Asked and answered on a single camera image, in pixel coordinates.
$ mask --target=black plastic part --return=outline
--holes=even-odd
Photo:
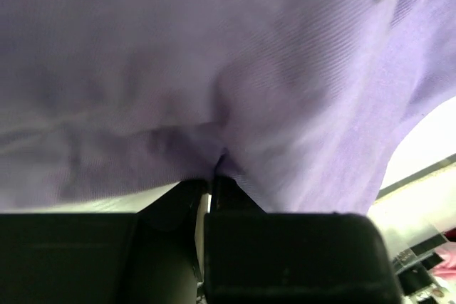
[[[441,262],[443,259],[437,253],[432,253],[428,258],[421,261],[421,264],[427,271],[430,271]]]
[[[216,211],[265,214],[264,210],[239,188],[236,181],[228,177],[216,177],[212,183],[211,212]]]
[[[433,283],[428,271],[420,263],[403,271],[398,278],[405,295],[412,295]]]
[[[438,304],[438,303],[439,302],[437,302],[433,297],[429,297],[429,298],[426,298],[426,299],[420,301],[420,304]]]
[[[395,271],[395,274],[399,274],[400,272],[403,272],[407,268],[412,267],[419,262],[420,262],[420,260],[412,252],[412,250],[406,249],[406,250],[400,252],[393,259],[393,261],[392,261],[393,270]]]
[[[416,256],[420,256],[425,253],[429,253],[434,248],[437,248],[440,245],[443,245],[447,242],[447,239],[442,234],[434,235],[432,238],[419,243],[411,248],[412,252]]]
[[[383,240],[355,215],[206,215],[210,304],[401,303]]]
[[[134,214],[0,215],[0,303],[112,303]]]
[[[1,304],[195,304],[195,219],[207,184],[138,214],[0,215]]]
[[[138,224],[117,304],[195,304],[193,248],[181,227],[173,232]]]

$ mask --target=lavender shirt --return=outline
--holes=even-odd
[[[225,154],[268,211],[365,213],[456,95],[456,0],[1,0],[0,28],[0,210],[210,179]]]

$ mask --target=white surface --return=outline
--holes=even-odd
[[[400,143],[382,188],[456,153],[456,98],[433,110]]]
[[[385,239],[390,257],[456,226],[456,164],[380,198],[368,216]]]

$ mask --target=purple fabric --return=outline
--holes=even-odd
[[[1,0],[0,209],[234,177],[365,213],[456,95],[456,0]]]

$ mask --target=pink object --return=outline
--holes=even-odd
[[[456,280],[456,243],[446,243],[437,248],[436,252],[444,261],[432,270],[434,276],[445,280]]]

